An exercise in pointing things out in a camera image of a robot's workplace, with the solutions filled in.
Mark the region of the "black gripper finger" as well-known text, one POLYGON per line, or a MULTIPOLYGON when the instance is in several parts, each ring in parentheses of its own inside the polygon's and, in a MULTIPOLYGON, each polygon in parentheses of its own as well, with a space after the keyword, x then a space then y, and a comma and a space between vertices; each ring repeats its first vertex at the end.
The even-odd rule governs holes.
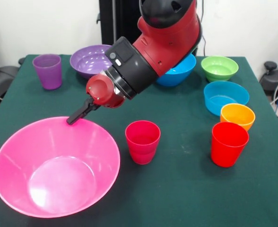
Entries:
POLYGON ((89 97, 87 98, 82 107, 80 107, 75 113, 73 113, 67 120, 68 125, 73 125, 76 121, 81 118, 84 118, 89 112, 95 109, 94 99, 89 97))
POLYGON ((87 114, 90 113, 91 111, 97 110, 100 107, 101 107, 100 105, 96 105, 96 104, 89 105, 89 107, 87 108, 87 114))

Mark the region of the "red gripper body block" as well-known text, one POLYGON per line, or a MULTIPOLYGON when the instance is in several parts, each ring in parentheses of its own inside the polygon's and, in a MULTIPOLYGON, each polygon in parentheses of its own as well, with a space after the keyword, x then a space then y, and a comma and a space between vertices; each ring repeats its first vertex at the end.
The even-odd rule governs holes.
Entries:
POLYGON ((125 97, 116 94, 115 88, 113 81, 107 75, 99 73, 88 80, 86 93, 93 98, 94 104, 117 108, 123 104, 125 97))

